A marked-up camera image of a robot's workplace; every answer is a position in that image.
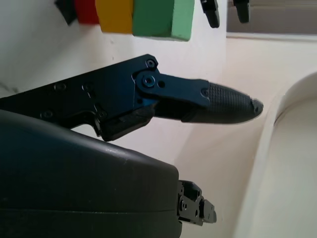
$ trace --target red block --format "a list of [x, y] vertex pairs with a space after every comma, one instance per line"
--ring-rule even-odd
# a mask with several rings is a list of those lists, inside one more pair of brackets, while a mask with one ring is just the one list
[[80, 24], [99, 24], [96, 0], [74, 0], [77, 19]]

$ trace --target yellow block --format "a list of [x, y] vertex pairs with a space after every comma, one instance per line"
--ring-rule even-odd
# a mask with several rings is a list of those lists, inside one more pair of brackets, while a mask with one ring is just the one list
[[133, 0], [96, 0], [102, 32], [132, 34]]

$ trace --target green block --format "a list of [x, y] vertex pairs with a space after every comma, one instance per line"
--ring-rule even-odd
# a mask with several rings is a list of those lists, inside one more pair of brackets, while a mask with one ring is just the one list
[[134, 0], [133, 35], [189, 41], [195, 0]]

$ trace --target screw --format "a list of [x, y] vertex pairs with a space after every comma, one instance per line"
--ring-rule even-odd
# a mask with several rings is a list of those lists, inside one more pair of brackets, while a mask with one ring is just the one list
[[202, 89], [202, 95], [203, 95], [204, 97], [208, 97], [208, 94], [209, 94], [208, 89], [203, 88], [203, 89]]
[[104, 120], [107, 117], [107, 113], [106, 112], [99, 112], [97, 116], [100, 120]]
[[92, 83], [85, 83], [83, 85], [83, 90], [86, 92], [91, 92], [94, 89]]
[[151, 75], [145, 75], [143, 77], [143, 85], [148, 88], [152, 88], [155, 84], [155, 78]]
[[54, 86], [55, 91], [62, 92], [66, 89], [66, 85], [64, 83], [57, 83]]
[[149, 68], [154, 68], [155, 67], [155, 62], [152, 59], [147, 60], [147, 66]]
[[181, 200], [179, 210], [183, 211], [184, 208], [185, 208], [185, 202], [184, 202], [184, 200]]
[[52, 116], [53, 116], [53, 112], [52, 112], [52, 111], [45, 111], [45, 112], [41, 113], [41, 117], [42, 117], [42, 118], [47, 118], [47, 119], [49, 119], [49, 118], [51, 118]]

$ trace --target textured grip pad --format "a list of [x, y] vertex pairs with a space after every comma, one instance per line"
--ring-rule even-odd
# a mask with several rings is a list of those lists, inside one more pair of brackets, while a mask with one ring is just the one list
[[221, 85], [210, 83], [210, 106], [195, 108], [183, 122], [234, 124], [252, 120], [263, 111], [263, 104], [250, 96]]

